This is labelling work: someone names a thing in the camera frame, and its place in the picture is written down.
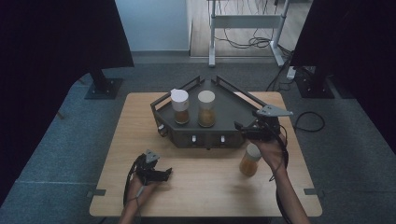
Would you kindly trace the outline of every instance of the hand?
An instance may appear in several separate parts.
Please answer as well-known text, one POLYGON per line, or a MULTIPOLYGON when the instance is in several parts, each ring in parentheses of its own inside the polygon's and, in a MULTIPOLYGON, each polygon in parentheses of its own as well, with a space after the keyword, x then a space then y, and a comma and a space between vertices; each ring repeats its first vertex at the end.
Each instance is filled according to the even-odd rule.
MULTIPOLYGON (((282 133, 279 137, 282 139, 283 143, 286 144, 286 137, 282 133)), ((250 142, 257 146, 262 154, 262 158, 271 167, 273 172, 279 167, 281 162, 284 162, 284 160, 282 160, 282 149, 275 139, 271 142, 263 142, 260 140, 250 140, 250 142)))
POLYGON ((133 178, 129 184, 127 201, 125 207, 122 210, 119 223, 132 223, 134 220, 134 215, 136 214, 139 207, 147 201, 152 191, 154 191, 155 188, 160 184, 161 182, 149 182, 146 186, 144 186, 143 191, 140 193, 138 198, 136 198, 136 194, 143 187, 143 184, 136 175, 133 175, 133 178))

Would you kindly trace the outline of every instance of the metal stand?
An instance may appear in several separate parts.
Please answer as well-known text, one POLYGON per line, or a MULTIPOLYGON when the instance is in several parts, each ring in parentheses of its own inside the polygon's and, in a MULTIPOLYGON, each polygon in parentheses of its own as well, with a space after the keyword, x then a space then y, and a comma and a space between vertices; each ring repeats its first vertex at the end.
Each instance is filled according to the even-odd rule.
POLYGON ((250 29, 271 29, 276 28, 274 40, 270 42, 271 51, 273 52, 277 65, 281 67, 285 62, 282 58, 282 52, 279 50, 278 41, 285 24, 286 14, 288 13, 290 0, 286 0, 281 15, 219 15, 216 16, 216 0, 212 0, 212 15, 210 17, 211 34, 209 46, 209 67, 216 66, 215 51, 215 29, 216 28, 250 28, 250 29))
POLYGON ((86 100, 113 100, 122 83, 122 78, 106 78, 101 69, 92 69, 93 83, 85 95, 86 100))

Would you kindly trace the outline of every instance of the metal tray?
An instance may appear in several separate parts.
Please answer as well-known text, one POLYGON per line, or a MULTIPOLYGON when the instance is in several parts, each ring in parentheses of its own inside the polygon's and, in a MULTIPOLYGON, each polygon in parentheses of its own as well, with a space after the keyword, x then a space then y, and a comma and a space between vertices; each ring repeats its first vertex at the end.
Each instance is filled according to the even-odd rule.
POLYGON ((175 112, 172 108, 170 92, 150 105, 158 132, 161 136, 169 136, 176 147, 204 147, 207 149, 212 147, 241 147, 245 139, 235 129, 234 122, 237 121, 244 126, 252 125, 256 120, 252 111, 258 108, 236 95, 235 92, 246 95, 247 98, 261 106, 266 105, 263 101, 246 91, 240 90, 222 77, 211 80, 196 77, 178 89, 189 93, 190 120, 188 123, 178 124, 175 122, 175 112), (198 94, 201 91, 213 91, 216 95, 214 106, 216 123, 209 128, 201 127, 198 124, 198 94))

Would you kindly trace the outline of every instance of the wooden table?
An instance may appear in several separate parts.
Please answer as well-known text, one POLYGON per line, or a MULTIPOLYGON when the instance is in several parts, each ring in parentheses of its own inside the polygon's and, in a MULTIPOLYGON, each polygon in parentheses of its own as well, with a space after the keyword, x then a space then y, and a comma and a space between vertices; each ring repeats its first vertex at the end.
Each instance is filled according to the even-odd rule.
MULTIPOLYGON (((285 108, 278 92, 251 92, 270 105, 285 108)), ((280 217, 276 205, 276 184, 269 182, 272 173, 264 160, 253 177, 239 172, 248 141, 235 148, 177 148, 167 137, 160 137, 149 104, 164 92, 130 93, 122 109, 113 141, 97 189, 104 196, 94 196, 90 213, 96 217, 118 217, 126 176, 134 160, 151 149, 161 157, 155 167, 173 168, 167 182, 161 183, 142 207, 143 217, 280 217)), ((313 189, 303 154, 292 129, 290 118, 280 118, 287 129, 290 154, 290 181, 306 213, 318 217, 322 209, 317 195, 305 195, 313 189)))

